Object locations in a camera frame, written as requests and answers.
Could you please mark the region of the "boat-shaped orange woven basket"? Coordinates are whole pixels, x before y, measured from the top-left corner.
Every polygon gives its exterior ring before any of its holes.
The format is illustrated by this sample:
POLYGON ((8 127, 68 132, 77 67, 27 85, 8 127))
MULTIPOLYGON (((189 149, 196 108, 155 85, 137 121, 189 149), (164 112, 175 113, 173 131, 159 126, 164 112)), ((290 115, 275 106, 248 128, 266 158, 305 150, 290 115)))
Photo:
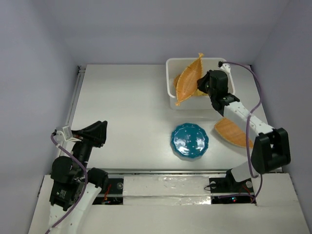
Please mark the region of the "boat-shaped orange woven basket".
POLYGON ((188 65, 180 75, 176 86, 176 106, 180 106, 181 102, 193 96, 197 90, 197 81, 202 78, 202 57, 203 53, 198 54, 198 58, 188 65))

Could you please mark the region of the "round orange woven plate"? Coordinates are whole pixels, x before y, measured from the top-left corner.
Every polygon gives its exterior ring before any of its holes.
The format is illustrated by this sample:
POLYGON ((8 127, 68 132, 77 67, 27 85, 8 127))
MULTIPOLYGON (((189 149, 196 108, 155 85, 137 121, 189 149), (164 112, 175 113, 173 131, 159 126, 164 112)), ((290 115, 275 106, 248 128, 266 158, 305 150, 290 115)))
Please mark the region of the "round orange woven plate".
POLYGON ((179 78, 180 78, 180 75, 177 75, 176 78, 174 79, 173 85, 174 85, 175 88, 177 86, 179 78))

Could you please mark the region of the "triangular orange woven plate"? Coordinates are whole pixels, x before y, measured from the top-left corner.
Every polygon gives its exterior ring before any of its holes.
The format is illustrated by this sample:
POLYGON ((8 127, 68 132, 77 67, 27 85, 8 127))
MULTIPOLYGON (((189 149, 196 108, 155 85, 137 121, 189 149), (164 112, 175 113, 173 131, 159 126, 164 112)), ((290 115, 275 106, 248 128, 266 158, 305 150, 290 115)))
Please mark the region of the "triangular orange woven plate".
POLYGON ((227 142, 246 148, 246 134, 231 120, 222 118, 214 125, 214 130, 227 142))

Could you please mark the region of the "blue polka-dot ceramic plate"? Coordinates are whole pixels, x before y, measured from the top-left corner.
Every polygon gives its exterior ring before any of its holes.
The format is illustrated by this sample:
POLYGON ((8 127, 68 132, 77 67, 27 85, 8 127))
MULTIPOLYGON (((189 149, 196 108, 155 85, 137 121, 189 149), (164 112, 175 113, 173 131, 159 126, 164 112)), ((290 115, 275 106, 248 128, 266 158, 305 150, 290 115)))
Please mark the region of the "blue polka-dot ceramic plate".
POLYGON ((201 158, 209 148, 206 131, 194 123, 183 123, 174 128, 170 136, 173 153, 182 160, 194 161, 201 158))

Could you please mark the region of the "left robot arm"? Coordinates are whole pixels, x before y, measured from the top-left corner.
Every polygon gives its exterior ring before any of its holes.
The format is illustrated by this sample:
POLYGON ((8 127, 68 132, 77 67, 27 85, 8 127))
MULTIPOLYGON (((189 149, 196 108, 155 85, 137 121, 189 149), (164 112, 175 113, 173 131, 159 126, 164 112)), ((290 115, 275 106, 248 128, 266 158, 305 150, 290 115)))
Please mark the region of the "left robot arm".
POLYGON ((52 164, 53 181, 48 234, 79 234, 96 197, 110 190, 108 173, 87 169, 93 148, 104 146, 107 121, 97 121, 83 129, 66 125, 51 133, 51 141, 64 153, 52 164))

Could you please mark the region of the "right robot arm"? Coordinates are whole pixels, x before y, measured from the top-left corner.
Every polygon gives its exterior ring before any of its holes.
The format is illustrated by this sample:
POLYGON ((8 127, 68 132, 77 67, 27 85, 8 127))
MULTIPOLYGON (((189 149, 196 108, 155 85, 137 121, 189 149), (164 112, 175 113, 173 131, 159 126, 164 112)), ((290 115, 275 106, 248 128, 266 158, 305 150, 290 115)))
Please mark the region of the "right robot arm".
POLYGON ((212 107, 244 131, 247 141, 247 162, 229 169, 225 177, 210 179, 213 193, 235 193, 246 181, 269 173, 291 161, 289 136, 285 129, 276 129, 249 112, 242 102, 228 91, 228 76, 221 70, 210 70, 198 80, 198 89, 208 94, 212 107))

